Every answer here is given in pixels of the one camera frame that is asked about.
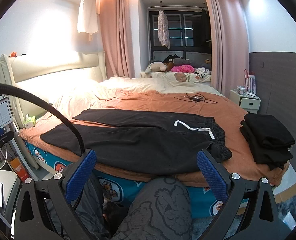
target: white wall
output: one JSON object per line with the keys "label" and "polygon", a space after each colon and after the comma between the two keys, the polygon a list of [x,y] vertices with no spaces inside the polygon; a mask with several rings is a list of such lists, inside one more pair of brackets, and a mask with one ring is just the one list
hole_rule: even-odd
{"label": "white wall", "polygon": [[243,0],[250,52],[296,52],[296,22],[277,0]]}
{"label": "white wall", "polygon": [[101,35],[77,32],[78,5],[66,0],[17,0],[0,20],[0,56],[103,50]]}
{"label": "white wall", "polygon": [[147,7],[142,1],[129,0],[129,13],[131,22],[131,36],[135,77],[139,78],[141,70],[147,68],[149,58],[148,31],[147,25],[143,26],[143,21],[147,23]]}

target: bed headboard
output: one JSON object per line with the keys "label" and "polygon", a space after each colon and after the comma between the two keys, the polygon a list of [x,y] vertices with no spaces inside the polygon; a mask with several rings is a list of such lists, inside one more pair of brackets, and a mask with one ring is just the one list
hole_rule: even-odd
{"label": "bed headboard", "polygon": [[[54,103],[64,92],[85,79],[102,82],[107,79],[104,52],[83,54],[76,51],[45,55],[26,54],[0,57],[0,83],[26,90],[48,103]],[[20,98],[10,97],[17,125],[23,128],[24,117],[40,117],[45,110]]]}

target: pant leg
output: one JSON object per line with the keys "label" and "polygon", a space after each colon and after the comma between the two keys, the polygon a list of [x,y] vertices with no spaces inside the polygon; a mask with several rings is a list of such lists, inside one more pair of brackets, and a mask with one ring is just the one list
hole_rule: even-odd
{"label": "pant leg", "polygon": [[172,177],[148,182],[129,208],[113,240],[190,240],[192,218],[186,187]]}
{"label": "pant leg", "polygon": [[[57,232],[60,234],[61,222],[56,214],[51,200],[47,200],[47,207],[51,216],[51,219],[56,227]],[[80,203],[76,209],[76,214],[80,218],[83,225],[94,236],[94,239],[108,240],[110,238],[109,232],[104,225],[104,218],[102,213],[103,194],[100,182],[92,172],[88,182],[83,188],[83,194]],[[64,231],[64,237],[68,238],[68,235]]]}

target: orange box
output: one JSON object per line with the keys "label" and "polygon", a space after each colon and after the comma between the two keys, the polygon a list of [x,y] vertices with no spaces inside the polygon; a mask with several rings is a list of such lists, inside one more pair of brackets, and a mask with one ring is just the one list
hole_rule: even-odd
{"label": "orange box", "polygon": [[16,171],[17,175],[19,176],[22,182],[24,182],[26,178],[30,177],[29,173],[23,167],[18,157],[16,157],[13,161],[11,161],[10,165]]}

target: black hanging clothes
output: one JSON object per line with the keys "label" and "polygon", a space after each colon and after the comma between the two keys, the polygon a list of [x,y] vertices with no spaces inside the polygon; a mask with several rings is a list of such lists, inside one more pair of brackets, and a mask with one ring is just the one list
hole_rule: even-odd
{"label": "black hanging clothes", "polygon": [[[128,171],[170,175],[199,171],[196,158],[208,149],[217,162],[232,157],[225,147],[225,134],[213,117],[168,112],[88,109],[77,120],[114,126],[97,127],[73,124],[80,132],[85,148],[96,151],[99,163]],[[189,130],[210,128],[208,131]],[[74,134],[60,124],[42,134],[46,143],[67,149],[80,156]]]}
{"label": "black hanging clothes", "polygon": [[254,160],[258,164],[267,164],[270,170],[275,168],[284,169],[284,165],[288,160],[292,159],[293,156],[288,151],[287,147],[267,149],[259,145],[256,136],[248,126],[245,121],[241,121],[242,127],[240,127],[240,132],[243,134],[247,142]]}
{"label": "black hanging clothes", "polygon": [[290,147],[295,139],[287,128],[269,114],[246,114],[245,121],[259,145],[267,149]]}

